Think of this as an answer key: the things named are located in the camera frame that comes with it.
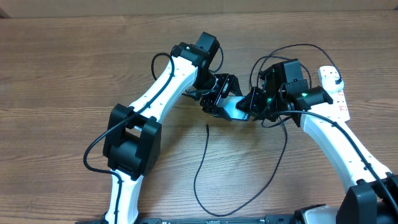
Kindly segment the blue smartphone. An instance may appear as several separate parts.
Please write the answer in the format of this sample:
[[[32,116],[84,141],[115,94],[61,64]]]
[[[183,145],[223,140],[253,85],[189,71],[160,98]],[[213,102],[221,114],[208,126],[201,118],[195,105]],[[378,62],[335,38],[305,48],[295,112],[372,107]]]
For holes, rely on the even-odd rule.
[[[243,99],[243,96],[227,96],[226,98],[221,99],[218,106],[225,110],[229,120],[235,119],[240,121],[248,121],[250,115],[237,109],[236,107],[237,103]]]

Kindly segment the white charger adapter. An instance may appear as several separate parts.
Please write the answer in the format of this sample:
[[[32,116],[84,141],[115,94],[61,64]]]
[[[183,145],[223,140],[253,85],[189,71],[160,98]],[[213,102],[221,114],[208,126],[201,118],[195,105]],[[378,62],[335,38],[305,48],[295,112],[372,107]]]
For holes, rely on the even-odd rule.
[[[342,91],[345,87],[344,81],[337,83],[335,77],[321,77],[320,84],[327,93]]]

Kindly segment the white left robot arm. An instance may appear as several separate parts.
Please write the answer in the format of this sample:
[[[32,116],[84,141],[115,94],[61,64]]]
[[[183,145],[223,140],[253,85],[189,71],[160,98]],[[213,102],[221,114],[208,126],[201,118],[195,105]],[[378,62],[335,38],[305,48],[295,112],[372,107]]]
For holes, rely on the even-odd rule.
[[[107,130],[87,148],[104,141],[108,169],[84,165],[93,172],[112,176],[108,211],[100,223],[135,223],[142,181],[160,154],[162,123],[177,100],[185,95],[200,102],[203,111],[217,118],[247,121],[249,115],[236,104],[243,99],[238,79],[209,69],[221,49],[215,36],[203,32],[195,44],[182,42],[165,54],[169,62],[154,84],[129,106],[117,104],[111,111]]]

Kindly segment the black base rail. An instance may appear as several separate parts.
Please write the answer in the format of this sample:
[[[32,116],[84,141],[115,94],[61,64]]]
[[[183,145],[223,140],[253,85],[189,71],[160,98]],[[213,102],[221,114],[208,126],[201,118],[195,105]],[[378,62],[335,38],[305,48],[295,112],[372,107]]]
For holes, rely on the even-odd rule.
[[[186,218],[160,219],[138,218],[139,224],[289,224],[289,223],[336,223],[337,207],[328,205],[312,205],[300,208],[293,214],[265,215],[264,217],[235,217],[235,218]]]

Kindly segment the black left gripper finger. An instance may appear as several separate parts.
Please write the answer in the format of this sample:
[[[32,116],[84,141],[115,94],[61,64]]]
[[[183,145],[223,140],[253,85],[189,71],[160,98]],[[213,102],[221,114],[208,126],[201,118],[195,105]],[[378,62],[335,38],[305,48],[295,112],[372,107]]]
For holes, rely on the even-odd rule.
[[[243,94],[239,85],[238,77],[236,77],[235,75],[229,75],[228,78],[228,82],[230,85],[229,91],[236,96],[242,96]]]
[[[219,106],[214,106],[211,109],[211,114],[216,117],[216,118],[223,118],[225,120],[231,121],[232,118],[230,117],[230,115],[228,114],[228,112],[223,108],[223,107],[219,107]]]

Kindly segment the white power strip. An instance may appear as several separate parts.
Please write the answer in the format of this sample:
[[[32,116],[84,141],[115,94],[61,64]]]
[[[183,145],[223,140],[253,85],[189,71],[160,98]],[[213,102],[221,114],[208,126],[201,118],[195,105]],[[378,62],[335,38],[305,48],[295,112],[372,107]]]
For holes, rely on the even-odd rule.
[[[340,79],[340,75],[337,72],[334,66],[322,66],[318,69],[318,79],[321,80],[321,77],[335,77],[335,79]],[[333,106],[336,111],[336,115],[338,119],[342,121],[349,121],[350,115],[348,110],[348,105],[345,99],[344,91],[329,93],[329,95],[333,99]]]

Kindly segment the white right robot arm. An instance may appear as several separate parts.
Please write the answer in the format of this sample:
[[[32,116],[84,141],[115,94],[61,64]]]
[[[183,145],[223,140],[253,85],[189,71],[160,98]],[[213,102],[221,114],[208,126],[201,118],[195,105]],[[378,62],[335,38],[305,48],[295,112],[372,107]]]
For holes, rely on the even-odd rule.
[[[335,82],[309,88],[297,59],[271,65],[263,80],[236,105],[255,120],[292,119],[320,147],[345,190],[338,208],[324,204],[296,210],[291,223],[397,223],[397,175],[379,162],[346,125],[332,94]]]

